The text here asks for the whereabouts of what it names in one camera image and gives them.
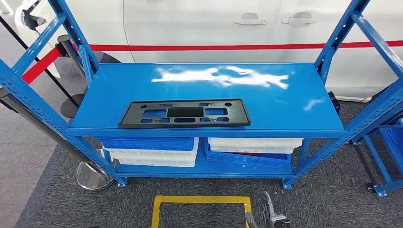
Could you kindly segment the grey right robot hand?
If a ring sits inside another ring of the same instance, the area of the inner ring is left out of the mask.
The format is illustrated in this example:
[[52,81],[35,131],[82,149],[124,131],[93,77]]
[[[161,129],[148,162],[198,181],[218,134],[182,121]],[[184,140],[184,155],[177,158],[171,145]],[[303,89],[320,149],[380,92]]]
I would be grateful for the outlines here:
[[[290,219],[283,214],[277,214],[274,211],[274,206],[271,197],[267,191],[263,191],[264,209],[263,218],[265,221],[264,228],[290,228]],[[246,224],[249,228],[259,228],[253,214],[245,212]]]

